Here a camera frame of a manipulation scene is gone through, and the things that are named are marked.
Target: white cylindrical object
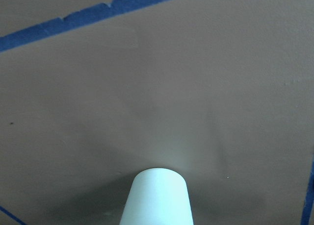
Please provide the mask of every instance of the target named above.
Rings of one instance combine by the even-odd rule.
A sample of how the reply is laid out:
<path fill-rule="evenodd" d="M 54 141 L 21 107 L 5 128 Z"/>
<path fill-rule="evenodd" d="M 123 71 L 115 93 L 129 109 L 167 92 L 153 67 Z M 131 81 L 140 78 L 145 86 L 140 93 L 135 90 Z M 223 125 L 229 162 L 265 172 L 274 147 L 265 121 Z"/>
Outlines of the white cylindrical object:
<path fill-rule="evenodd" d="M 183 177 L 163 168 L 140 172 L 133 181 L 120 225 L 193 225 Z"/>

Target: gray painted surface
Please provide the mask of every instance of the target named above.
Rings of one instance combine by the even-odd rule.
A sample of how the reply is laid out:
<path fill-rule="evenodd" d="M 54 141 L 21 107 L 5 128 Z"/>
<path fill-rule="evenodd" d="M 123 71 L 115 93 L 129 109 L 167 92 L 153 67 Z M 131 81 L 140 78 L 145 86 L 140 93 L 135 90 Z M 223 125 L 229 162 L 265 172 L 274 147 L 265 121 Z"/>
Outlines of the gray painted surface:
<path fill-rule="evenodd" d="M 196 225 L 298 224 L 313 1 L 174 0 L 2 53 L 2 206 L 116 225 L 136 173 L 165 167 Z"/>

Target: blue painter's tape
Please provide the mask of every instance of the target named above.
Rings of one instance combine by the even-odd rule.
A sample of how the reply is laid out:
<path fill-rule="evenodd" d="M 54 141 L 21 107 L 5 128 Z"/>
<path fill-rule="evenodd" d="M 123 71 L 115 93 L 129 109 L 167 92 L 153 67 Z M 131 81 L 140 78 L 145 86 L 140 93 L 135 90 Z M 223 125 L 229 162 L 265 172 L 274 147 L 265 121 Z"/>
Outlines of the blue painter's tape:
<path fill-rule="evenodd" d="M 314 202 L 314 159 L 312 162 L 308 190 L 305 196 L 305 202 L 304 202 L 302 218 L 301 218 L 301 225 L 308 225 L 310 223 L 313 202 Z"/>
<path fill-rule="evenodd" d="M 0 206 L 0 211 L 2 211 L 3 213 L 5 213 L 7 216 L 9 216 L 11 219 L 15 220 L 16 222 L 18 222 L 20 225 L 27 225 L 26 223 L 24 223 L 22 220 L 20 220 L 19 218 L 17 218 L 16 216 L 14 216 L 13 214 L 11 214 L 9 211 L 7 211 L 5 208 L 3 208 L 2 206 Z"/>
<path fill-rule="evenodd" d="M 0 37 L 0 52 L 166 0 L 113 0 Z"/>

